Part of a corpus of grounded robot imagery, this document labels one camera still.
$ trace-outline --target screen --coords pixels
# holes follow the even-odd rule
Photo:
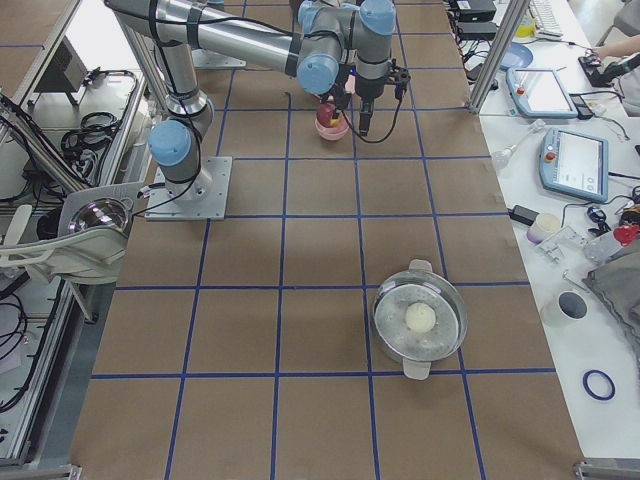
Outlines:
[[[589,193],[602,193],[602,142],[560,132],[556,183]]]
[[[534,112],[570,112],[558,79],[551,70],[516,70],[516,83],[524,87],[529,109]]]

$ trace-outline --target white cup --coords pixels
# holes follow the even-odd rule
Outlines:
[[[550,213],[539,213],[533,221],[533,225],[527,230],[527,238],[530,242],[538,244],[554,233],[558,233],[560,227],[558,217]]]
[[[582,295],[573,290],[565,290],[542,307],[540,317],[546,325],[563,327],[586,317],[587,310],[587,303]]]

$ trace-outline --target keyboard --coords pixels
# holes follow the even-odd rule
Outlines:
[[[550,0],[531,0],[529,11],[536,22],[536,37],[559,40],[564,35],[556,17],[553,16]]]

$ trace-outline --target pink bowl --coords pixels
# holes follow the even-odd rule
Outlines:
[[[324,138],[325,140],[330,140],[335,142],[336,140],[340,140],[344,137],[349,131],[349,125],[344,121],[344,118],[340,117],[338,121],[338,125],[335,127],[323,127],[320,122],[316,119],[316,130],[318,130],[318,134]]]

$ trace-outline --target blue joint cap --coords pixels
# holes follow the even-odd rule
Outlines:
[[[396,7],[389,0],[364,0],[360,20],[378,35],[392,35],[396,30]]]
[[[326,53],[314,53],[298,65],[298,81],[314,95],[328,92],[338,76],[338,61]]]
[[[178,165],[191,150],[191,132],[176,120],[162,122],[149,134],[149,150],[161,166]]]
[[[311,26],[319,11],[320,7],[314,5],[314,2],[311,0],[304,0],[304,2],[300,4],[300,8],[298,9],[298,23],[304,33],[311,31]]]

